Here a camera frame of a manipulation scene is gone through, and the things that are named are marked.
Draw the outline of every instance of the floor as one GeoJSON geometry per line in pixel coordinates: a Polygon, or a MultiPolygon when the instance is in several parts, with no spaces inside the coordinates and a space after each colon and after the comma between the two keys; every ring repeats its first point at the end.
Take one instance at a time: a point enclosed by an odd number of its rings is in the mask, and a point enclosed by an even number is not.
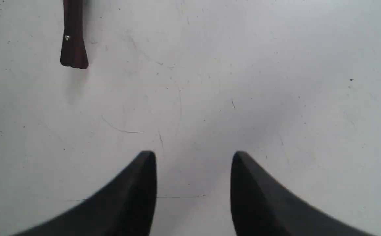
{"type": "Polygon", "coordinates": [[[153,236],[235,235],[249,152],[381,235],[381,1],[85,1],[87,70],[60,65],[62,1],[0,0],[0,236],[157,154],[153,236]]]}

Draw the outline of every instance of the white floor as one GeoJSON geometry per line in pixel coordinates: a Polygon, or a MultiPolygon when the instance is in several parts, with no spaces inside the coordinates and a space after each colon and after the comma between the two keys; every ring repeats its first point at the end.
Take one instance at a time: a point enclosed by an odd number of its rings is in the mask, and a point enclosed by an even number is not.
{"type": "Polygon", "coordinates": [[[157,154],[153,236],[234,235],[248,151],[381,235],[381,1],[88,0],[90,67],[59,64],[62,0],[0,0],[0,236],[157,154]],[[123,131],[142,131],[125,133],[123,131]]]}

